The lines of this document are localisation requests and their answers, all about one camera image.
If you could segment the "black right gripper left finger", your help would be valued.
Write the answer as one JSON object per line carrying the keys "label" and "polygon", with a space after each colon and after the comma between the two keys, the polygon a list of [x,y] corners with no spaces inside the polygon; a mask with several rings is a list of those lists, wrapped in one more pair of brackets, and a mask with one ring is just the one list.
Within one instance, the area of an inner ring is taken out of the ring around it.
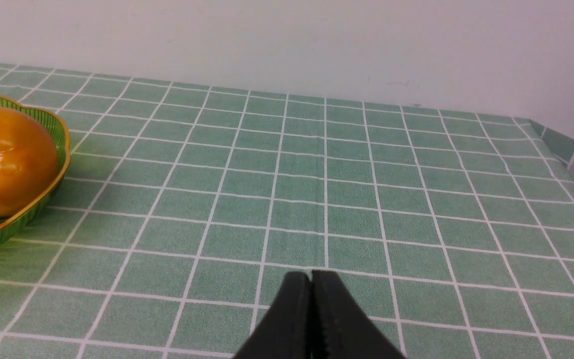
{"label": "black right gripper left finger", "polygon": [[305,273],[285,274],[272,305],[235,359],[307,359],[311,283]]}

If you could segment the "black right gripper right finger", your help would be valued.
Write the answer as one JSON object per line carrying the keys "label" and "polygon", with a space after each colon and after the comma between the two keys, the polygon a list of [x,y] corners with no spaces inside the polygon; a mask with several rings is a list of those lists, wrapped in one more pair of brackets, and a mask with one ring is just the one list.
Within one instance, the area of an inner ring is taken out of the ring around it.
{"label": "black right gripper right finger", "polygon": [[335,271],[312,271],[313,359],[403,359],[372,323]]}

